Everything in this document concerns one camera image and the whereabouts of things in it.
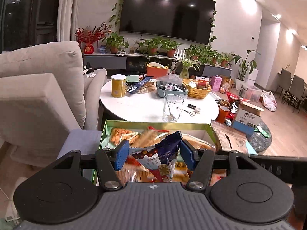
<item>gold can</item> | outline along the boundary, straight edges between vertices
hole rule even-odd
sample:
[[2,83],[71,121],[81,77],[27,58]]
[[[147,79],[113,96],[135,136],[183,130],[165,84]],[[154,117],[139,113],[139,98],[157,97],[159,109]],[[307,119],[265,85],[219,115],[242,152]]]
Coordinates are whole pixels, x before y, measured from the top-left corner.
[[122,98],[126,94],[126,75],[115,74],[112,75],[112,96],[115,98]]

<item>screw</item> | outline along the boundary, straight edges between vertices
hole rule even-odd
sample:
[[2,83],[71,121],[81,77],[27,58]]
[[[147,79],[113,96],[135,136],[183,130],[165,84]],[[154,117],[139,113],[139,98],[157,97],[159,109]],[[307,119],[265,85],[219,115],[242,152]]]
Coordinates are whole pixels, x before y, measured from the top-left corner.
[[116,181],[107,181],[104,186],[108,189],[117,189],[119,187],[119,183]]
[[192,189],[201,189],[204,187],[204,184],[199,181],[190,182],[188,186]]

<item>sofa cushion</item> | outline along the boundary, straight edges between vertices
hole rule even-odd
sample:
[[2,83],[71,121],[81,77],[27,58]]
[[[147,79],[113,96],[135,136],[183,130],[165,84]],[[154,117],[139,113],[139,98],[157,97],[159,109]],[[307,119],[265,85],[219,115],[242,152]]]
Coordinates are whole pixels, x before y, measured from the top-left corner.
[[79,126],[86,111],[82,54],[77,42],[51,42],[0,54],[0,77],[53,73]]

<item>black tv screen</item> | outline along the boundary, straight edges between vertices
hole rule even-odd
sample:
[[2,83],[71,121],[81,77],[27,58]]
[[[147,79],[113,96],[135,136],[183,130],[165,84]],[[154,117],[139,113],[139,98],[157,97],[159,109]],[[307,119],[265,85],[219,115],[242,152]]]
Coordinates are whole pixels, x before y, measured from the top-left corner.
[[208,44],[214,10],[213,0],[123,0],[119,30]]

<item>gray chair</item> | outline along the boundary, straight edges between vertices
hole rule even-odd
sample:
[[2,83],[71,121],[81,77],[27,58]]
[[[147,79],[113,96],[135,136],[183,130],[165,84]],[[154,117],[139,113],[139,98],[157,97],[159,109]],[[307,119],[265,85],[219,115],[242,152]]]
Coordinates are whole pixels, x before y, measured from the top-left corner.
[[74,129],[101,130],[106,70],[82,72],[77,42],[52,42],[0,54],[0,136],[15,161],[45,167]]
[[281,96],[283,90],[285,90],[285,94],[283,96],[286,96],[287,92],[289,91],[291,86],[291,73],[285,69],[281,70],[281,75],[279,76],[279,80],[278,80],[278,87],[276,89],[276,91],[274,92],[274,94],[277,92],[278,88],[281,88],[281,92],[279,97]]
[[304,98],[303,98],[304,86],[305,86],[304,80],[294,75],[293,81],[291,84],[291,88],[290,88],[289,94],[286,99],[286,101],[288,102],[288,105],[289,103],[291,103],[291,105],[294,106],[293,112],[297,106],[298,106],[298,112],[300,112],[301,103],[304,101]]

